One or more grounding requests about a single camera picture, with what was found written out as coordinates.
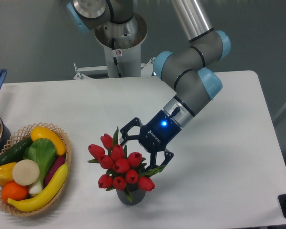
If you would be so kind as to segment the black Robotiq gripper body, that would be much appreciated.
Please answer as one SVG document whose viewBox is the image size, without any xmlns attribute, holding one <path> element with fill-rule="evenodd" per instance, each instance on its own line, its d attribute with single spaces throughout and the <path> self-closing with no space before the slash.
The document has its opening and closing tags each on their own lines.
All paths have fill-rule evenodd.
<svg viewBox="0 0 286 229">
<path fill-rule="evenodd" d="M 163 110 L 160 110 L 139 132 L 139 143 L 149 153 L 164 151 L 167 144 L 181 131 Z"/>
</svg>

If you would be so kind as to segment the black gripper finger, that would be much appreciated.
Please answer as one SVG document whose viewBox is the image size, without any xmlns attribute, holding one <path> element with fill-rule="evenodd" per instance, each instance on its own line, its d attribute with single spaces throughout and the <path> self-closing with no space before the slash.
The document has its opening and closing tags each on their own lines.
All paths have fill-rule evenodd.
<svg viewBox="0 0 286 229">
<path fill-rule="evenodd" d="M 155 150 L 150 152 L 150 164 L 146 168 L 147 171 L 150 170 L 150 169 L 154 169 L 154 168 L 158 168 L 158 167 L 161 167 L 161 166 L 168 165 L 168 163 L 174 157 L 174 153 L 173 152 L 169 151 L 168 149 L 165 149 L 163 151 L 163 156 L 160 158 L 161 162 L 158 162 L 157 161 L 157 154 L 158 154 L 158 152 L 156 152 Z"/>
<path fill-rule="evenodd" d="M 120 129 L 121 137 L 120 143 L 122 146 L 126 145 L 127 142 L 133 140 L 140 140 L 140 130 L 143 126 L 141 120 L 138 117 L 133 118 L 129 123 Z"/>
</svg>

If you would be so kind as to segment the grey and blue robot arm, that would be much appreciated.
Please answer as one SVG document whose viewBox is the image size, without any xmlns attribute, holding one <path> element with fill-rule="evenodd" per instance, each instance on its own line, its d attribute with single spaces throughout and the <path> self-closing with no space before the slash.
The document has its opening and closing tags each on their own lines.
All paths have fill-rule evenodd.
<svg viewBox="0 0 286 229">
<path fill-rule="evenodd" d="M 172 5 L 190 43 L 180 54 L 162 52 L 153 61 L 153 74 L 175 91 L 175 96 L 146 125 L 135 118 L 121 130 L 121 144 L 137 140 L 150 154 L 149 168 L 164 152 L 163 165 L 173 158 L 167 144 L 221 91 L 222 82 L 207 66 L 227 56 L 229 37 L 215 31 L 198 0 L 174 0 Z M 67 10 L 83 33 L 94 31 L 104 48 L 110 78 L 141 75 L 141 44 L 145 20 L 131 0 L 72 0 Z"/>
</svg>

